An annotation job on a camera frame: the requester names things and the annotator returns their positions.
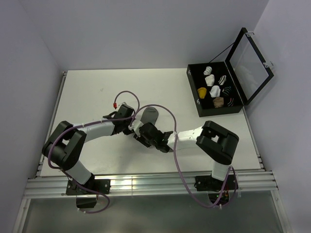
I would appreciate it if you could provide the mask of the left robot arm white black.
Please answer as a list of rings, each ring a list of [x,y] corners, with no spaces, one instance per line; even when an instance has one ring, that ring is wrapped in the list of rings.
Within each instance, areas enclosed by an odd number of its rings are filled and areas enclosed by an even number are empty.
[[[123,103],[117,111],[97,122],[73,125],[62,121],[44,144],[42,154],[73,178],[82,193],[89,194],[94,190],[95,176],[79,161],[84,144],[100,137],[129,132],[133,112],[132,107]]]

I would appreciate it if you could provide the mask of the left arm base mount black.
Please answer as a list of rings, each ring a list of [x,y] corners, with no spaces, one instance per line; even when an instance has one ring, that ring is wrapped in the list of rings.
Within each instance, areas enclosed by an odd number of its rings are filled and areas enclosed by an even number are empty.
[[[88,187],[88,189],[102,194],[109,194],[110,181],[111,181],[110,179],[95,179],[94,184],[91,187]],[[93,195],[93,193],[81,189],[74,181],[68,181],[66,188],[66,195],[68,196]]]

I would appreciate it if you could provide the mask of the grey sock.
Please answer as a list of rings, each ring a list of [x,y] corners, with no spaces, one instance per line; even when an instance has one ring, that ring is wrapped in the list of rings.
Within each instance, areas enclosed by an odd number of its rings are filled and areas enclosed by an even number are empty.
[[[143,124],[151,123],[155,126],[158,116],[159,116],[158,110],[152,106],[148,106],[147,108],[144,109],[140,121]]]

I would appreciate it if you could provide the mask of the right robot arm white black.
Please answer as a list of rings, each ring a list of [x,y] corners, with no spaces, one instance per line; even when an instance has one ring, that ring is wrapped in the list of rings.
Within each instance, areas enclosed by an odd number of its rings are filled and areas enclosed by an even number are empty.
[[[193,130],[163,133],[153,123],[135,120],[129,129],[135,133],[137,141],[163,153],[200,148],[213,160],[211,186],[221,189],[226,185],[226,174],[239,142],[235,133],[213,121],[206,121]]]

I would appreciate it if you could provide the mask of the yellow sock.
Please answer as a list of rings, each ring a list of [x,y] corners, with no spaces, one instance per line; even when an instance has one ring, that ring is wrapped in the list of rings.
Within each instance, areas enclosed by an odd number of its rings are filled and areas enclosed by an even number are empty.
[[[205,87],[201,87],[197,89],[199,99],[204,99],[207,94],[207,89]]]

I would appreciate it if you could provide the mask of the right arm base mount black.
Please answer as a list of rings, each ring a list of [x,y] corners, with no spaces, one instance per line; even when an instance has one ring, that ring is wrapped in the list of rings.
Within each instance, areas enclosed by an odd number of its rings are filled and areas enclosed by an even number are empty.
[[[197,191],[213,191],[220,192],[222,189],[223,181],[208,176],[196,176],[194,187]],[[235,190],[239,188],[234,175],[229,175],[224,190]]]

